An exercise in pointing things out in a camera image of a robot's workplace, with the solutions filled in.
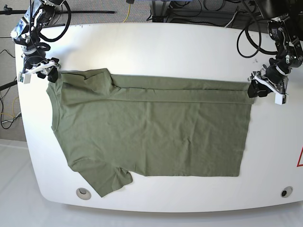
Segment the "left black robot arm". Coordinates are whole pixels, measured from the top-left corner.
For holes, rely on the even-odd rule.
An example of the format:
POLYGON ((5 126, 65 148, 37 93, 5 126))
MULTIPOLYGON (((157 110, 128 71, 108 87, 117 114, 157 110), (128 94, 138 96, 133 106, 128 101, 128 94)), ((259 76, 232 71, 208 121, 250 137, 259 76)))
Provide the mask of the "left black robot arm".
POLYGON ((269 93, 281 95, 284 103, 288 75, 303 63, 303 2, 301 0, 257 0, 261 16, 267 21, 270 38, 277 51, 269 52, 255 44, 245 28, 248 41, 263 54, 271 55, 269 66, 253 72, 248 89, 250 98, 266 97, 269 93))

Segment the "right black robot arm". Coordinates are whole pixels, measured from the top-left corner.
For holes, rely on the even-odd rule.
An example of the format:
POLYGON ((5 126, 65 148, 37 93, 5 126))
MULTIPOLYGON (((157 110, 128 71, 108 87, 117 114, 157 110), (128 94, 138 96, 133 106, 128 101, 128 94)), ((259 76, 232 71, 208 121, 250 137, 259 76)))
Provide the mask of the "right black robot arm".
POLYGON ((71 23, 71 9, 65 0, 31 0, 30 6, 16 27, 11 31, 13 42, 20 45, 23 51, 23 69, 18 75, 18 81, 24 84, 30 82, 32 75, 47 78, 55 83, 59 77, 59 59, 46 57, 51 49, 49 43, 60 40, 67 32, 71 23), (41 33, 53 20, 58 6, 64 5, 68 19, 64 30, 56 38, 48 38, 41 33))

